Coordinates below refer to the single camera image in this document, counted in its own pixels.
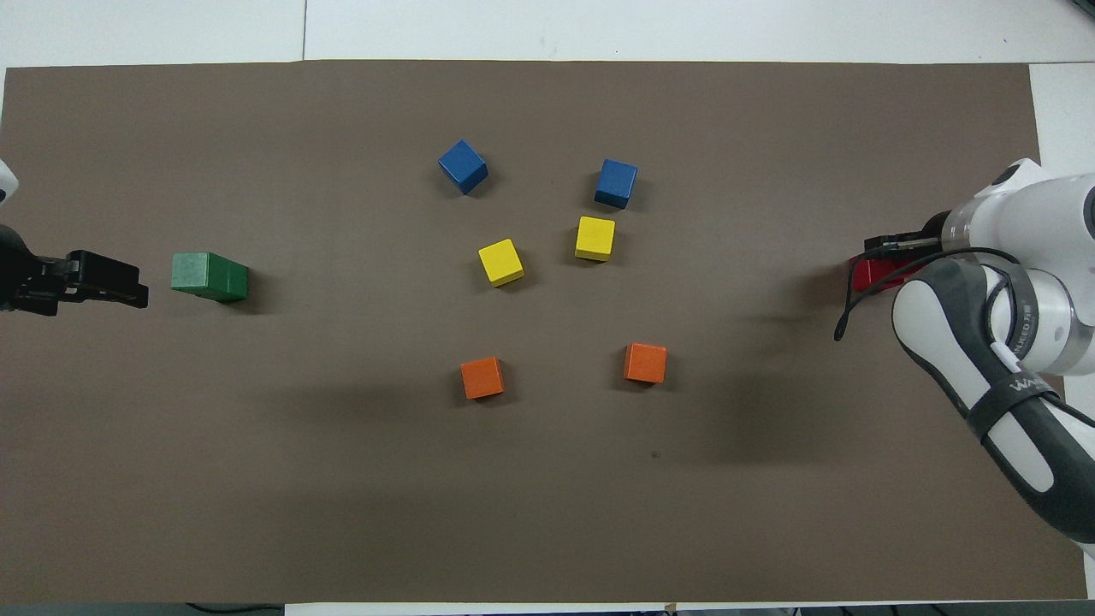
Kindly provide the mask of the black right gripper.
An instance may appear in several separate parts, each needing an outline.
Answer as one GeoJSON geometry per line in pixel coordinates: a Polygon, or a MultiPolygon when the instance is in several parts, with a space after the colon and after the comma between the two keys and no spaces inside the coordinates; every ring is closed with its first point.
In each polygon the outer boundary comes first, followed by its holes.
{"type": "Polygon", "coordinates": [[[943,231],[950,210],[932,216],[915,233],[883,234],[864,240],[865,256],[917,256],[894,260],[894,276],[911,276],[943,249],[943,231]]]}

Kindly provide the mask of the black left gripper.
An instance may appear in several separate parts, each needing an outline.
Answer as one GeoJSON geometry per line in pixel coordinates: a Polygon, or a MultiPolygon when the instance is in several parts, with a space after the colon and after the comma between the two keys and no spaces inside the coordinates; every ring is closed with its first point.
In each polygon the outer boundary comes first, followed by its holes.
{"type": "Polygon", "coordinates": [[[35,256],[13,228],[1,226],[1,311],[54,317],[61,303],[87,301],[148,309],[149,288],[129,263],[87,249],[35,256]]]}

